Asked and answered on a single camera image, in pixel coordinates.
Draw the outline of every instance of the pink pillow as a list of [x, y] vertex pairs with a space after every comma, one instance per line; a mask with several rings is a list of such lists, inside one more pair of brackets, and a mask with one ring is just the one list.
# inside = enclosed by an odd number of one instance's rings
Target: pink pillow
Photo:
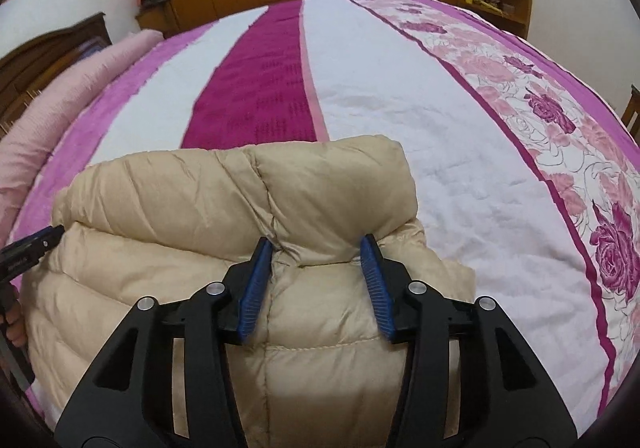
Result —
[[144, 30], [74, 64], [37, 96], [0, 140], [0, 246], [40, 169], [80, 112], [160, 41]]

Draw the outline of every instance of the bed frame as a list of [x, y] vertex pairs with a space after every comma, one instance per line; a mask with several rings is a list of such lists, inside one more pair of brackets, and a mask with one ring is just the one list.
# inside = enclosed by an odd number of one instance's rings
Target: bed frame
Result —
[[0, 59], [0, 139], [56, 76], [110, 44], [104, 13], [97, 13], [34, 38]]

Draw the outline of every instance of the beige quilted fabric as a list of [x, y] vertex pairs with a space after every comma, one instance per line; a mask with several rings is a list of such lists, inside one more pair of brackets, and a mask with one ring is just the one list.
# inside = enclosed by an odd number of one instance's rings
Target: beige quilted fabric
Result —
[[[378, 334], [360, 239], [375, 234], [386, 257], [445, 296], [474, 297], [473, 272], [426, 247], [416, 213], [402, 148], [382, 136], [149, 152], [88, 168], [56, 199], [62, 243], [24, 279], [36, 376], [63, 408], [140, 297], [186, 299], [264, 235], [277, 251], [256, 331], [228, 348], [250, 446], [383, 446], [406, 349]], [[175, 429], [187, 435], [181, 364], [177, 343]]]

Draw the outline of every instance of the silver screw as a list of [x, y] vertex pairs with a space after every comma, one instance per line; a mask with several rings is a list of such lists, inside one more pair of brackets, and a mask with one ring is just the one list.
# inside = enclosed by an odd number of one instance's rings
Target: silver screw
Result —
[[211, 284], [207, 285], [207, 293], [212, 296], [222, 294], [224, 291], [225, 285], [222, 282], [211, 282]]
[[479, 301], [480, 307], [485, 311], [493, 311], [495, 309], [495, 300], [488, 296], [483, 296]]
[[413, 294], [424, 294], [427, 292], [427, 285], [424, 282], [414, 281], [409, 284], [409, 291]]
[[150, 296], [145, 296], [144, 298], [138, 300], [138, 309], [140, 309], [141, 311], [148, 311], [155, 304], [156, 302], [154, 302], [153, 298], [151, 298]]

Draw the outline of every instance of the wooden chair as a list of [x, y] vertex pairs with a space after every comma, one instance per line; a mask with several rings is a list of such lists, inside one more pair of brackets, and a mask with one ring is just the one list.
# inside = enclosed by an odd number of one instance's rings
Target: wooden chair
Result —
[[[634, 115], [637, 114], [636, 120], [631, 128], [631, 120]], [[622, 123], [629, 129], [631, 136], [638, 142], [638, 130], [640, 130], [640, 91], [635, 86], [631, 85], [631, 99], [626, 106], [625, 113], [622, 115]]]

